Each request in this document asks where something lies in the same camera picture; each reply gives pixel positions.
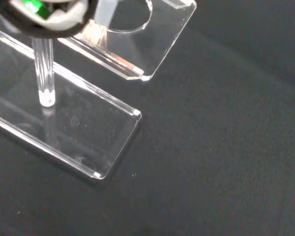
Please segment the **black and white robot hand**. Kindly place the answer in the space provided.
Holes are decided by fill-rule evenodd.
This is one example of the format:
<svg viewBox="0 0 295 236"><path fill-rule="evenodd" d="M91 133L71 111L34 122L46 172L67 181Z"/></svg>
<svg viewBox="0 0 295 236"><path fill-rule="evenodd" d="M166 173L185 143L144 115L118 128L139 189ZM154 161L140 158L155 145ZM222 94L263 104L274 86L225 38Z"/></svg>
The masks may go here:
<svg viewBox="0 0 295 236"><path fill-rule="evenodd" d="M97 0L0 0L0 19L12 32L66 38L85 28L97 6Z"/></svg>

